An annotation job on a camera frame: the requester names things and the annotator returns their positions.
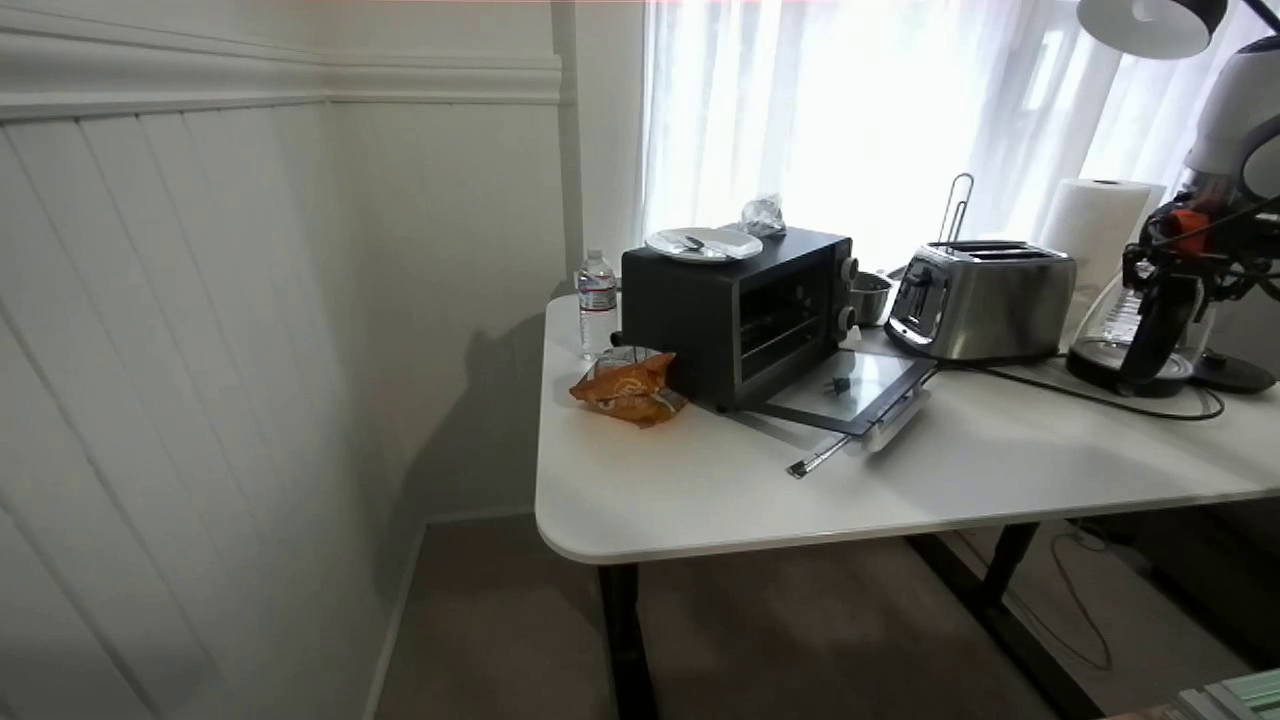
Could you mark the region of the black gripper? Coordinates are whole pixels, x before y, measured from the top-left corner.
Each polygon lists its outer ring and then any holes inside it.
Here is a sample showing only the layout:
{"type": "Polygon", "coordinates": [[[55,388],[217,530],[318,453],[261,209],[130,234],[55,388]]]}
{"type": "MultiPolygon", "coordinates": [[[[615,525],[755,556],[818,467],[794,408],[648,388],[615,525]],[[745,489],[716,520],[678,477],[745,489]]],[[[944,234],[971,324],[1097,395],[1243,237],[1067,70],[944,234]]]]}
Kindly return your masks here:
{"type": "Polygon", "coordinates": [[[1196,206],[1176,196],[1139,225],[1118,272],[1135,293],[1198,281],[1212,300],[1243,300],[1253,287],[1280,300],[1280,200],[1196,206]]]}

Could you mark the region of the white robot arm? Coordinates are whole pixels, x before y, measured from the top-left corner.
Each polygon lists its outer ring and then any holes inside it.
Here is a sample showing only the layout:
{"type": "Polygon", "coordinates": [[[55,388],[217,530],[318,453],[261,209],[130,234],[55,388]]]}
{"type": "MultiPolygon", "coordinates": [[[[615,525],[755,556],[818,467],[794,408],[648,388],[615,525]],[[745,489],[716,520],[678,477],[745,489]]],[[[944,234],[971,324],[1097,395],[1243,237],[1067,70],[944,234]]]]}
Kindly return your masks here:
{"type": "Polygon", "coordinates": [[[1280,39],[1243,43],[1209,92],[1188,182],[1123,252],[1135,287],[1196,281],[1212,300],[1274,293],[1280,255],[1280,39]]]}

